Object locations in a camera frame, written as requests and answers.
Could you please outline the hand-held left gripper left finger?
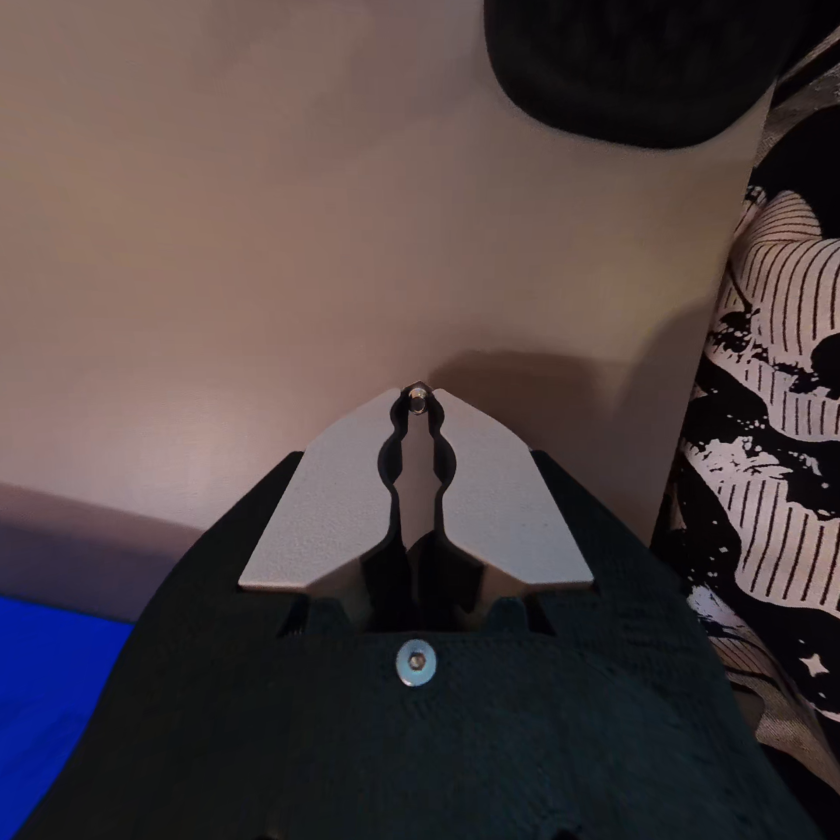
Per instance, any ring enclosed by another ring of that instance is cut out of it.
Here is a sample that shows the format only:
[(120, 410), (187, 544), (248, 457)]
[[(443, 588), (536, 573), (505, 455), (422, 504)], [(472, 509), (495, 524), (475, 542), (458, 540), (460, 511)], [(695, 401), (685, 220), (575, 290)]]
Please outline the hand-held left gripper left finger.
[(400, 543), (407, 431), (404, 391), (391, 388), (310, 442), (239, 576), (245, 592), (338, 600), (371, 617), (364, 563)]

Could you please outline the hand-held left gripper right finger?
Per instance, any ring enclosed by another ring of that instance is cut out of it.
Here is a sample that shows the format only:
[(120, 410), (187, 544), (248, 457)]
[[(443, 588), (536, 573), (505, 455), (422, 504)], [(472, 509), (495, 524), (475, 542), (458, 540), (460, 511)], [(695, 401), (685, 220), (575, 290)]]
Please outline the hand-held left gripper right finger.
[(593, 572), (530, 447), (443, 388), (429, 412), (444, 590), (462, 616), (485, 617), (501, 598), (591, 589)]

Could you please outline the blue plastic bin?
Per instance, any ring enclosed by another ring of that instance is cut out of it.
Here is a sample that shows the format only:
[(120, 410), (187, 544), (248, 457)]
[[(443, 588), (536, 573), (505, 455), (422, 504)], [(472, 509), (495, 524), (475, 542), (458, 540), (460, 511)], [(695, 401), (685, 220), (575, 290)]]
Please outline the blue plastic bin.
[(132, 630), (2, 597), (2, 839), (16, 834), (62, 770)]

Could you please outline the black round cushion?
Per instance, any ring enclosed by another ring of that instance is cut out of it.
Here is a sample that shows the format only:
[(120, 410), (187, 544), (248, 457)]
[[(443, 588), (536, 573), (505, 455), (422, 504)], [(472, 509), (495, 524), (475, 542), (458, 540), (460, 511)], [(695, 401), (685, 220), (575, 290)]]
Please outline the black round cushion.
[(532, 119), (654, 150), (709, 141), (838, 26), (838, 2), (485, 1), (491, 70)]

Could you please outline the black printed shirt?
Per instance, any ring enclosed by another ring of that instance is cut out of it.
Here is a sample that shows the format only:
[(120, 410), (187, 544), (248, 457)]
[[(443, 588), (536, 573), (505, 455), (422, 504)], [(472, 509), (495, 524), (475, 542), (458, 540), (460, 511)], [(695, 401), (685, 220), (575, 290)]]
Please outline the black printed shirt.
[(838, 13), (826, 27), (773, 91), (651, 548), (837, 839)]

